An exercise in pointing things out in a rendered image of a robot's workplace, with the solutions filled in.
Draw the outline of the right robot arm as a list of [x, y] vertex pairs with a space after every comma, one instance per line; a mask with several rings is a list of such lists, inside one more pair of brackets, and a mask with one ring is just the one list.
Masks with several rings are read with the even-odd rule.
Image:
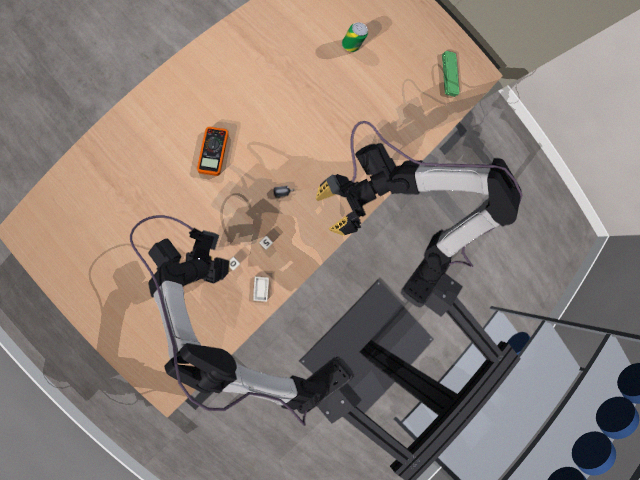
[[[410, 160], [396, 166], [382, 143], [367, 145], [355, 155], [366, 175], [372, 175], [369, 184], [379, 196], [389, 190], [391, 194], [417, 195], [433, 190], [489, 193], [489, 198], [466, 218], [432, 236], [424, 253], [425, 263], [404, 288], [420, 303], [426, 301], [454, 254], [490, 229], [499, 224], [502, 227], [510, 225], [517, 218], [522, 191], [519, 185], [520, 189], [515, 186], [506, 169], [511, 171], [501, 158], [494, 158], [492, 163], [483, 163], [483, 166], [418, 165]], [[492, 165], [501, 165], [504, 170], [492, 168]], [[339, 174], [332, 174], [326, 181], [332, 194], [348, 198], [351, 193], [359, 200], [354, 192], [358, 189], [358, 181], [352, 184], [346, 176]]]

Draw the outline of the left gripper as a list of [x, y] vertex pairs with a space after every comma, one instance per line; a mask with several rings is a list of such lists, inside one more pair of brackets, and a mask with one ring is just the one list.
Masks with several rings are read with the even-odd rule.
[[[196, 279], [203, 279], [209, 283], [216, 283], [220, 280], [223, 280], [226, 275], [229, 273], [230, 261], [216, 257], [214, 261], [212, 260], [212, 256], [209, 256], [207, 262], [202, 260], [201, 258], [192, 258], [192, 251], [186, 253], [186, 262], [190, 262], [195, 270], [196, 270]], [[217, 264], [216, 264], [217, 261]], [[218, 276], [219, 271], [219, 276]], [[194, 281], [194, 282], [195, 282]]]

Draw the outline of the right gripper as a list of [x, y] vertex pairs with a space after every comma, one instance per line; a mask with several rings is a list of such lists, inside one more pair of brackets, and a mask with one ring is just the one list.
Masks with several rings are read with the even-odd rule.
[[[317, 195], [316, 195], [316, 200], [317, 201], [320, 201], [320, 200], [323, 200], [323, 199], [326, 199], [326, 198], [329, 198], [331, 196], [336, 195], [336, 194], [332, 194], [332, 192], [331, 192], [326, 180], [324, 182], [322, 182], [318, 187], [318, 191], [317, 191]], [[363, 216], [366, 215], [364, 209], [363, 210], [361, 209], [361, 208], [363, 208], [361, 206], [363, 206], [363, 205], [375, 200], [377, 197], [374, 194], [374, 192], [373, 192], [373, 190], [372, 190], [372, 188], [371, 188], [371, 186], [370, 186], [370, 184], [369, 184], [367, 179], [359, 182], [357, 187], [358, 187], [358, 189], [355, 192], [357, 193], [357, 195], [359, 197], [359, 200], [357, 200], [355, 198], [355, 196], [353, 194], [351, 194], [351, 193], [350, 193], [350, 196], [348, 198], [346, 198], [353, 212], [349, 213], [344, 218], [342, 218], [337, 223], [335, 223], [333, 226], [331, 226], [329, 228], [329, 230], [331, 232], [334, 232], [334, 233], [337, 233], [337, 234], [340, 234], [340, 235], [344, 236], [344, 235], [348, 235], [348, 234], [357, 232], [358, 231], [357, 228], [361, 228], [361, 226], [360, 226], [361, 222], [360, 222], [360, 219], [358, 218], [358, 216], [359, 217], [360, 216], [363, 217]]]

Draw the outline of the orange digital multimeter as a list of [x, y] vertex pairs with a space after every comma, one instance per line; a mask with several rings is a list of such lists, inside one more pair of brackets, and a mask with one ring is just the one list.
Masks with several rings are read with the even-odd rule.
[[203, 138], [197, 170], [201, 174], [219, 176], [228, 139], [228, 130], [207, 127]]

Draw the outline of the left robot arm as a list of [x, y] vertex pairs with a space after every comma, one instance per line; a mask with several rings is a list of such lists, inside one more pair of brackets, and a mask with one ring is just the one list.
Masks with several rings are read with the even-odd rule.
[[[210, 249], [215, 250], [219, 235], [205, 230], [202, 231], [203, 234], [191, 231], [189, 237], [195, 239], [192, 258], [201, 258], [207, 262]], [[154, 276], [159, 284], [170, 331], [169, 334], [156, 284], [151, 278], [148, 283], [150, 294], [159, 308], [168, 343], [170, 360], [164, 367], [172, 378], [177, 380], [176, 368], [173, 365], [174, 346], [177, 363], [194, 365], [178, 364], [182, 383], [202, 393], [251, 392], [281, 399], [292, 410], [297, 409], [301, 414], [350, 379], [349, 373], [338, 360], [331, 361], [308, 381], [304, 381], [304, 378], [293, 375], [290, 378], [277, 377], [246, 368], [235, 362], [226, 350], [202, 346], [193, 331], [184, 300], [183, 287], [196, 279], [194, 266], [190, 262], [179, 263], [182, 256], [168, 238], [155, 243], [148, 254], [157, 265]]]

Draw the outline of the green and yellow soda can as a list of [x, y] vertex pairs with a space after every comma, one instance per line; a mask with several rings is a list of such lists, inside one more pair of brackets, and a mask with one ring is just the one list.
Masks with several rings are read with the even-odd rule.
[[365, 24], [357, 22], [350, 26], [344, 39], [342, 46], [346, 51], [356, 52], [368, 35], [368, 28]]

